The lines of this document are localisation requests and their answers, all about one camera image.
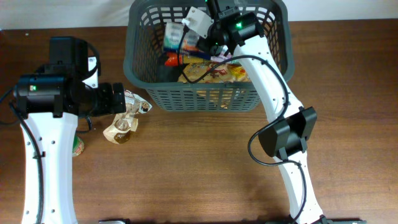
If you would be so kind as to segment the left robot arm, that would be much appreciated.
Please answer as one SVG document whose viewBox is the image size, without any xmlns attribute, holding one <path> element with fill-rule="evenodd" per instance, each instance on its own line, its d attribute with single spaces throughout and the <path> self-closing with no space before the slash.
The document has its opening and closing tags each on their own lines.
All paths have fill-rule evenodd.
<svg viewBox="0 0 398 224">
<path fill-rule="evenodd" d="M 52 37 L 49 62 L 22 75 L 10 103 L 25 147 L 23 223 L 76 223 L 72 149 L 80 118 L 126 111 L 122 83 L 90 83 L 98 51 L 76 37 Z"/>
</svg>

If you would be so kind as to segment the green lid jar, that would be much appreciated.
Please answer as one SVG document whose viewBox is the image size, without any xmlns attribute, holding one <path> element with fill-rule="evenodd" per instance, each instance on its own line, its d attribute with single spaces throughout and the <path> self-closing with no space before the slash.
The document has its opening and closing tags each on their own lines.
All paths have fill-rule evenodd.
<svg viewBox="0 0 398 224">
<path fill-rule="evenodd" d="M 79 156 L 85 148 L 85 144 L 83 140 L 75 135 L 74 140 L 73 140 L 73 149 L 72 149 L 72 156 L 76 157 Z"/>
</svg>

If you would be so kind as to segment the orange Nescafe coffee bag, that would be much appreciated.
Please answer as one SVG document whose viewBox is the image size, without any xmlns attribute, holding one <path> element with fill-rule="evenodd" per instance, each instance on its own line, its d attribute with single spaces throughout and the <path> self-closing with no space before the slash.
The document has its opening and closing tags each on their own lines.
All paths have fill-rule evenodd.
<svg viewBox="0 0 398 224">
<path fill-rule="evenodd" d="M 184 66 L 177 67 L 177 71 L 186 74 L 190 81 L 199 79 L 205 72 L 214 67 L 216 63 L 189 63 Z M 233 82 L 251 82 L 246 73 L 240 65 L 224 64 L 217 67 L 207 76 L 201 78 L 199 83 L 233 83 Z"/>
</svg>

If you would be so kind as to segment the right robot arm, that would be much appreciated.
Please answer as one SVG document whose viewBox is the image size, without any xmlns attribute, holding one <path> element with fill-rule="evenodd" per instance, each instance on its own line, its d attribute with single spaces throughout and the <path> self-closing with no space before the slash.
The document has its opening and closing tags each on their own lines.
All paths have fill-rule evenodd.
<svg viewBox="0 0 398 224">
<path fill-rule="evenodd" d="M 254 154 L 250 155 L 252 160 L 279 168 L 288 194 L 290 223 L 327 223 L 313 191 L 307 163 L 307 141 L 317 114 L 314 108 L 304 107 L 284 78 L 292 61 L 286 6 L 281 1 L 271 2 L 280 31 L 282 68 L 278 67 L 264 27 L 254 12 L 243 14 L 239 6 L 222 10 L 217 1 L 207 1 L 206 6 L 208 12 L 191 7 L 183 23 L 200 36 L 200 50 L 218 55 L 227 46 L 232 58 L 245 69 L 265 109 L 268 124 L 256 131 L 250 141 L 258 139 L 274 162 L 263 162 Z"/>
</svg>

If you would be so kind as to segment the brown white snack pouch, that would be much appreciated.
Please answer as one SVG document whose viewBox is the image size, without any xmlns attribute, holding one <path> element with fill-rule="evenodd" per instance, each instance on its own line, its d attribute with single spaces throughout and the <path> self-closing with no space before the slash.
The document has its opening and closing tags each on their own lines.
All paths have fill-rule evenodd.
<svg viewBox="0 0 398 224">
<path fill-rule="evenodd" d="M 124 91 L 126 112 L 116 114 L 110 126 L 104 131 L 104 137 L 114 144 L 124 144 L 130 140 L 132 133 L 138 127 L 137 114 L 145 114 L 152 109 L 152 105 L 139 95 L 129 91 Z"/>
</svg>

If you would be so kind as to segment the tissue pack multicolour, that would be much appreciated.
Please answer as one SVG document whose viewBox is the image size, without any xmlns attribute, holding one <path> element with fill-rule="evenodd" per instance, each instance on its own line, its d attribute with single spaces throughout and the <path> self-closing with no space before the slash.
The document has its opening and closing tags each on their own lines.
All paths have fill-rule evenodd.
<svg viewBox="0 0 398 224">
<path fill-rule="evenodd" d="M 183 35 L 183 25 L 175 22 L 168 22 L 165 26 L 165 34 L 164 34 L 164 43 L 163 50 L 164 52 L 172 52 L 177 53 L 177 49 L 180 45 L 180 41 Z M 210 56 L 203 51 L 199 50 L 196 45 L 199 41 L 200 36 L 194 32 L 193 30 L 189 30 L 183 39 L 180 55 L 191 55 L 194 57 L 199 57 L 207 60 L 212 60 L 215 62 L 221 62 L 223 60 L 229 59 L 232 57 L 229 52 L 228 56 Z"/>
</svg>

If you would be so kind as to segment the orange noodle packet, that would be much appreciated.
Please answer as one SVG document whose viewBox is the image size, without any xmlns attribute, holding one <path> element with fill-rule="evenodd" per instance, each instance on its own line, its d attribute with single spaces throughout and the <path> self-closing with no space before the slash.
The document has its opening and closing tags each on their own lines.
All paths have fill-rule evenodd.
<svg viewBox="0 0 398 224">
<path fill-rule="evenodd" d="M 194 57 L 190 55 L 179 55 L 177 56 L 176 53 L 167 52 L 166 53 L 167 60 L 165 61 L 164 65 L 167 67 L 176 67 L 182 64 L 190 64 L 190 63 L 209 63 L 211 60 Z"/>
</svg>

